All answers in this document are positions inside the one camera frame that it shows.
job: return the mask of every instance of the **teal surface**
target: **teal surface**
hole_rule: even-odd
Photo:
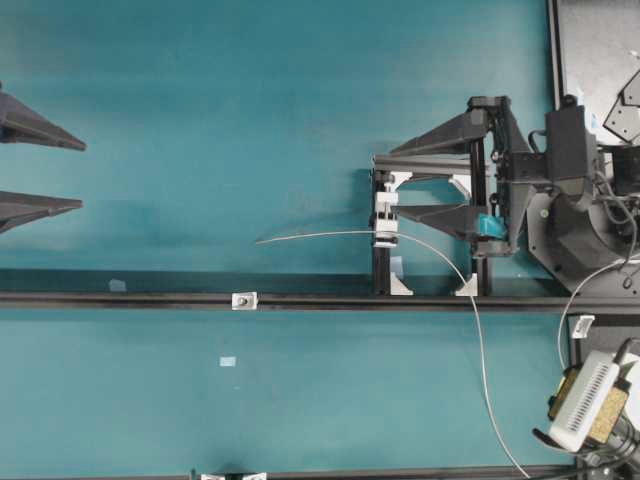
[[[557,318],[485,324],[514,454],[567,462],[530,433]],[[3,477],[507,463],[470,315],[4,311],[0,331]]]
[[[542,0],[5,3],[5,89],[89,145],[3,149],[0,189],[85,202],[2,235],[7,268],[368,273],[366,238],[253,241],[366,227],[372,155],[472,95],[509,94],[523,131],[551,107]],[[435,192],[403,201],[460,201]]]
[[[220,288],[210,272],[355,282],[366,238],[253,241],[366,226],[371,156],[471,95],[508,93],[523,131],[551,107],[542,0],[4,2],[0,43],[5,90],[89,145],[2,148],[0,189],[85,201],[0,236],[3,288],[111,278],[81,269],[157,271],[182,291]],[[435,187],[403,201],[460,200]],[[468,263],[444,234],[401,230]],[[397,254],[409,277],[449,275]],[[544,277],[525,253],[496,263]],[[514,453],[568,461],[530,434],[560,375],[558,318],[483,320]],[[1,310],[0,381],[0,477],[507,463],[469,315]]]

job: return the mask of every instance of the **white device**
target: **white device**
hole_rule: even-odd
[[[589,353],[549,429],[558,445],[570,452],[582,447],[619,373],[611,354]]]

